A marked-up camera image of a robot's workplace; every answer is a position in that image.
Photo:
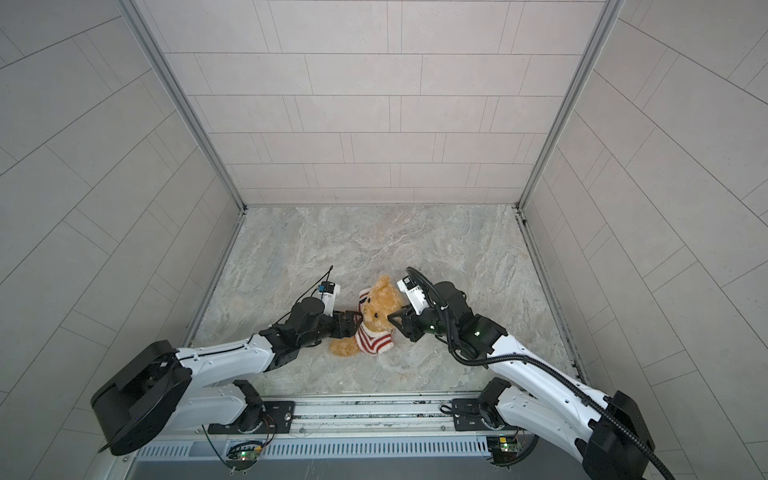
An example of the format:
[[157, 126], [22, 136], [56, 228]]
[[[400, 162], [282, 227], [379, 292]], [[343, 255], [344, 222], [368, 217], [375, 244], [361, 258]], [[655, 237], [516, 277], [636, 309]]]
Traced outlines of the left circuit board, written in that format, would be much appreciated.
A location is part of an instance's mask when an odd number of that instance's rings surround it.
[[262, 441], [242, 442], [228, 450], [226, 459], [236, 471], [244, 471], [257, 463], [263, 450], [264, 443]]

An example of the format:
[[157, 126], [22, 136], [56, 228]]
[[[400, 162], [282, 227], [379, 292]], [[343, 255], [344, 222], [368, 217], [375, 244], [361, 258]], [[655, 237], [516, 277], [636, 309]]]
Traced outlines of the right circuit board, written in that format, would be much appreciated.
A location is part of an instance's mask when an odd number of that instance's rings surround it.
[[509, 467], [518, 461], [519, 444], [515, 439], [488, 436], [486, 438], [489, 458], [488, 462], [496, 467]]

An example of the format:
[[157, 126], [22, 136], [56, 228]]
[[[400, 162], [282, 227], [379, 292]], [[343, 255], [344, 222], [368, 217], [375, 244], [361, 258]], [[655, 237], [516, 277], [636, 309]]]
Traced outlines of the aluminium corner post left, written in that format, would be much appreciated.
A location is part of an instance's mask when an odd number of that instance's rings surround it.
[[216, 152], [212, 142], [210, 141], [209, 136], [204, 131], [203, 124], [201, 123], [199, 116], [194, 111], [191, 102], [183, 92], [180, 83], [173, 74], [170, 64], [166, 60], [163, 52], [159, 47], [159, 44], [152, 35], [147, 22], [143, 18], [138, 8], [137, 3], [135, 1], [129, 0], [116, 0], [115, 3], [119, 12], [127, 23], [129, 30], [133, 34], [138, 45], [142, 49], [147, 60], [155, 71], [159, 82], [176, 107], [182, 121], [190, 131], [190, 134], [197, 143], [204, 157], [209, 161], [217, 176], [225, 185], [225, 188], [238, 207], [240, 214], [243, 215], [247, 211], [247, 206], [243, 202], [233, 180], [231, 179], [231, 176], [226, 171], [225, 166], [220, 156]]

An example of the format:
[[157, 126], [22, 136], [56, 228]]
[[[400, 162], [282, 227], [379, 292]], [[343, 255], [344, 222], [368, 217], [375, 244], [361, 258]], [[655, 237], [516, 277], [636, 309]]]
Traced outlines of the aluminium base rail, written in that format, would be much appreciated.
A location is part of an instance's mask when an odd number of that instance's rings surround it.
[[257, 396], [205, 388], [185, 395], [151, 441], [202, 435], [376, 437], [453, 435], [492, 429], [473, 414], [475, 392], [458, 394]]

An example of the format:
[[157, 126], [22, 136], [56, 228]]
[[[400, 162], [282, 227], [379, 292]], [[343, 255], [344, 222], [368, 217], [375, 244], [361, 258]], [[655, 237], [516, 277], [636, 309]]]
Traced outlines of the aluminium corner post right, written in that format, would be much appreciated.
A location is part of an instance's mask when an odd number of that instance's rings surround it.
[[611, 28], [616, 22], [622, 4], [623, 1], [621, 0], [609, 0], [605, 2], [597, 19], [594, 31], [587, 42], [584, 54], [570, 81], [555, 120], [545, 138], [542, 150], [540, 151], [531, 172], [531, 176], [524, 187], [520, 201], [517, 203], [517, 210], [520, 213], [524, 212], [533, 197], [534, 190], [544, 173], [545, 167], [553, 154], [557, 142], [575, 108], [576, 102], [586, 85], [589, 75], [594, 69], [601, 49], [610, 34]]

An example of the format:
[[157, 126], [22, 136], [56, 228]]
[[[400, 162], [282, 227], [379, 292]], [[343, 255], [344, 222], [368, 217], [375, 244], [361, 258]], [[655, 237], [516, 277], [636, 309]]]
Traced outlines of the red white striped knit sweater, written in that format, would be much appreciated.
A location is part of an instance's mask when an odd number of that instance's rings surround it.
[[371, 289], [360, 291], [358, 312], [363, 316], [355, 335], [358, 349], [371, 356], [378, 356], [391, 350], [394, 347], [392, 336], [394, 327], [387, 322], [381, 322], [382, 317], [374, 308]]

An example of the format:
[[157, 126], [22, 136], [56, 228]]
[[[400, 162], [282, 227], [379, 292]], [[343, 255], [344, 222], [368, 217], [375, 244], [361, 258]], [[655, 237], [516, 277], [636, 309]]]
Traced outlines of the aluminium corner post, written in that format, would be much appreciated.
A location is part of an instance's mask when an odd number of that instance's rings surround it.
[[621, 0], [609, 0], [605, 2], [597, 19], [594, 31], [587, 42], [584, 54], [570, 81], [555, 120], [545, 138], [542, 150], [540, 151], [531, 172], [531, 176], [524, 187], [520, 201], [517, 203], [517, 210], [520, 213], [524, 212], [533, 197], [534, 190], [544, 173], [545, 167], [553, 154], [557, 142], [575, 108], [576, 102], [586, 85], [589, 75], [594, 69], [601, 49], [610, 34], [611, 28], [616, 22], [622, 4], [623, 1]]
[[225, 188], [238, 207], [240, 214], [243, 215], [247, 211], [247, 206], [243, 202], [233, 180], [231, 179], [231, 176], [226, 171], [225, 166], [220, 156], [216, 152], [212, 142], [210, 141], [209, 136], [204, 131], [203, 124], [201, 123], [199, 116], [194, 111], [191, 102], [183, 92], [180, 83], [173, 74], [170, 64], [166, 60], [163, 52], [159, 47], [159, 44], [152, 35], [147, 22], [143, 18], [138, 8], [137, 3], [135, 1], [129, 0], [116, 0], [115, 3], [119, 12], [127, 23], [129, 30], [133, 34], [138, 45], [142, 49], [147, 60], [155, 71], [159, 82], [176, 107], [182, 121], [190, 131], [190, 134], [197, 143], [204, 157], [209, 161], [217, 176], [225, 185]]

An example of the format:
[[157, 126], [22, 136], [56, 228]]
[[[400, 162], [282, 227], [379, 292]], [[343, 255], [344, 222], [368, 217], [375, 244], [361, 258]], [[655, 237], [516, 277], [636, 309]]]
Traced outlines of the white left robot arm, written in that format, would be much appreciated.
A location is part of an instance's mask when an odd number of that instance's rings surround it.
[[353, 338], [362, 320], [357, 311], [328, 312], [322, 300], [308, 297], [292, 306], [286, 322], [244, 340], [204, 348], [156, 341], [90, 400], [105, 447], [125, 455], [163, 432], [209, 424], [252, 431], [264, 408], [247, 376], [276, 370], [325, 338]]

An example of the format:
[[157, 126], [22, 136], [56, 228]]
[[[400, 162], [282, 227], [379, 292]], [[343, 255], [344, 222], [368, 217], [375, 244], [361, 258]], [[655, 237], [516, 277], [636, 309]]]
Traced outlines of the tan plush teddy bear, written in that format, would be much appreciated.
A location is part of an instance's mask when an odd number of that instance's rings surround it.
[[360, 352], [378, 356], [394, 346], [395, 327], [388, 316], [402, 307], [401, 292], [392, 283], [388, 275], [382, 275], [369, 289], [359, 293], [357, 312], [362, 321], [349, 338], [333, 339], [329, 352], [337, 357], [351, 357]]

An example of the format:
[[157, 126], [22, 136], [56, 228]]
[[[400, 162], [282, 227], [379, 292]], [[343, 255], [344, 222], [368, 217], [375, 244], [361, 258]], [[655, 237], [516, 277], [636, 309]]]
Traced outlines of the circuit board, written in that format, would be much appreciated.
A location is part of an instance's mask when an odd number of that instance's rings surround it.
[[496, 467], [509, 467], [518, 461], [519, 444], [515, 439], [488, 436], [486, 438], [489, 458], [488, 462]]
[[262, 441], [242, 442], [228, 450], [226, 459], [236, 471], [244, 471], [257, 463], [263, 450], [264, 443]]

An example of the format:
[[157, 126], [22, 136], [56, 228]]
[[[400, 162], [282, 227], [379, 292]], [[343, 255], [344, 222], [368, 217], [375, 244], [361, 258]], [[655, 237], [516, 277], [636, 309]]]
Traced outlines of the white ventilation grille strip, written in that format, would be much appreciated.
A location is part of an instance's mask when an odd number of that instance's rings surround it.
[[[139, 461], [204, 461], [224, 458], [233, 441], [157, 441], [141, 448]], [[489, 457], [486, 438], [476, 435], [277, 439], [261, 453], [261, 460]]]

